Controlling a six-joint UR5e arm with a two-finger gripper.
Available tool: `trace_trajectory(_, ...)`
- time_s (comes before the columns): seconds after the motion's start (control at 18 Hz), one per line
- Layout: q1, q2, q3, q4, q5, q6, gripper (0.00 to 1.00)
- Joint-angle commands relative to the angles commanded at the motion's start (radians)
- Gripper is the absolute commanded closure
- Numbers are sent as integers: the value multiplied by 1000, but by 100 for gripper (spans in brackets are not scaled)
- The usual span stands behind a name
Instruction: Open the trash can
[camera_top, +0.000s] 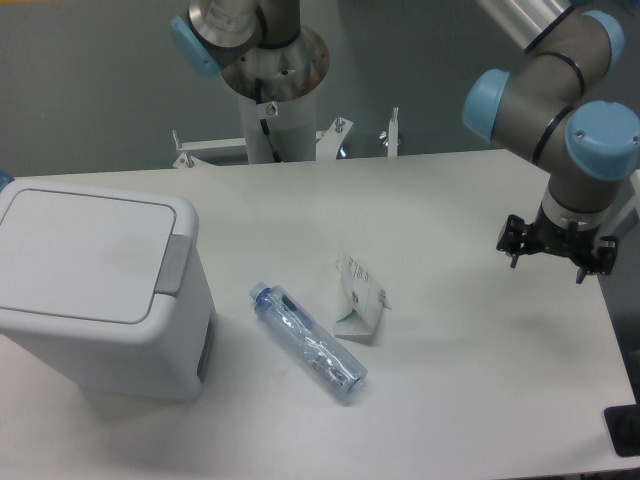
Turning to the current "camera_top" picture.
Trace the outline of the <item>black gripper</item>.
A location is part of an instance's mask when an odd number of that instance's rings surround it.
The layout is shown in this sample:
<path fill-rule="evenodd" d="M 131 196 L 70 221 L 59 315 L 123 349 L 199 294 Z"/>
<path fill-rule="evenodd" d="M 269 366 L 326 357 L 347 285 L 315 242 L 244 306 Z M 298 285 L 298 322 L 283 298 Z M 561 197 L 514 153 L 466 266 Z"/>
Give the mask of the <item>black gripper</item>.
<path fill-rule="evenodd" d="M 517 215 L 510 214 L 505 220 L 496 249 L 510 258 L 511 268 L 517 266 L 523 255 L 546 253 L 568 258 L 578 266 L 577 284 L 582 284 L 587 276 L 609 276 L 612 273 L 618 255 L 617 236 L 600 237 L 594 249 L 597 228 L 580 230 L 574 221 L 567 227 L 561 227 L 544 211 L 537 213 L 529 230 L 530 225 Z"/>

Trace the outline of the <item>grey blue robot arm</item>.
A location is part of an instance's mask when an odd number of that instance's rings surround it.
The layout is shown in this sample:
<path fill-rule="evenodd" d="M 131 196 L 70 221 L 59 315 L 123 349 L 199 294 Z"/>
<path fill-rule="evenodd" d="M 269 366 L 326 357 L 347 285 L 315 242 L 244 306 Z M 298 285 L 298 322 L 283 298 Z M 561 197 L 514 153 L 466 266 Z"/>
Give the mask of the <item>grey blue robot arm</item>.
<path fill-rule="evenodd" d="M 617 20 L 569 1 L 485 1 L 483 10 L 528 61 L 518 74 L 479 77 L 462 109 L 464 125 L 545 171 L 536 218 L 510 215 L 497 242 L 512 261 L 550 254 L 580 277 L 608 275 L 619 240 L 604 223 L 639 166 L 639 119 L 624 105 L 585 102 L 589 88 L 625 48 Z M 193 1 L 170 22 L 191 67 L 221 76 L 243 110 L 252 163 L 320 158 L 314 94 L 329 67 L 327 47 L 305 27 L 296 1 Z"/>

